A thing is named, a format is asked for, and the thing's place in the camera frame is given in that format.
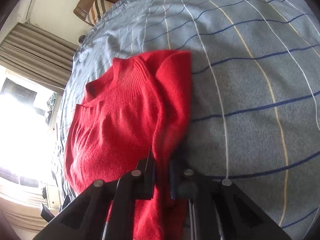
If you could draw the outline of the red knit sweater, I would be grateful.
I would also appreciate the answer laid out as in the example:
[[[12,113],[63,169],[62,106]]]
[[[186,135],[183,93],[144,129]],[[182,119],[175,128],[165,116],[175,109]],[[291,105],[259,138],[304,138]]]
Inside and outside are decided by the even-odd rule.
[[[187,205],[171,199],[169,161],[188,130],[191,87],[189,51],[150,51],[114,59],[75,108],[65,177],[76,193],[120,178],[149,153],[155,159],[155,193],[136,202],[134,239],[182,238]]]

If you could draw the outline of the beige curtain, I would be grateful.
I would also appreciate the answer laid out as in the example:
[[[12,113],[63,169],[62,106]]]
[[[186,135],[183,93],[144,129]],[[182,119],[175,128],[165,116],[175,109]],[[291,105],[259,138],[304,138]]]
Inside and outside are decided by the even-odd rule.
[[[62,95],[77,48],[36,26],[18,23],[1,42],[1,66]]]

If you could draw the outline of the grey plaid bed cover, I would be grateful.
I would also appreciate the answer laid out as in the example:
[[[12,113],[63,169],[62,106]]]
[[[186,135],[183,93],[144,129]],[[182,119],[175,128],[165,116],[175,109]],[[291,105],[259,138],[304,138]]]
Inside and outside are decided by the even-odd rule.
[[[229,177],[292,239],[319,228],[319,22],[304,0],[120,0],[86,35],[56,119],[62,197],[68,129],[85,84],[115,57],[193,55],[185,159]]]

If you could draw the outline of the small white round speaker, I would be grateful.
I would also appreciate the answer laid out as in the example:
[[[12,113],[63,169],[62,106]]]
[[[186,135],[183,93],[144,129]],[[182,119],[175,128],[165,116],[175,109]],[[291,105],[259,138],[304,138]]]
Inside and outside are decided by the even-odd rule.
[[[79,38],[78,38],[78,43],[79,44],[82,44],[85,40],[86,36],[85,35],[81,35]]]

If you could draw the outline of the striped pillow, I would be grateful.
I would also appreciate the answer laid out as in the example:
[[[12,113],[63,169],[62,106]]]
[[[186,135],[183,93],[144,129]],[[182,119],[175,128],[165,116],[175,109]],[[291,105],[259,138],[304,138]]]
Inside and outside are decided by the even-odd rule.
[[[94,0],[86,17],[86,22],[92,26],[95,26],[103,17],[103,15],[109,11],[114,3],[107,0]]]

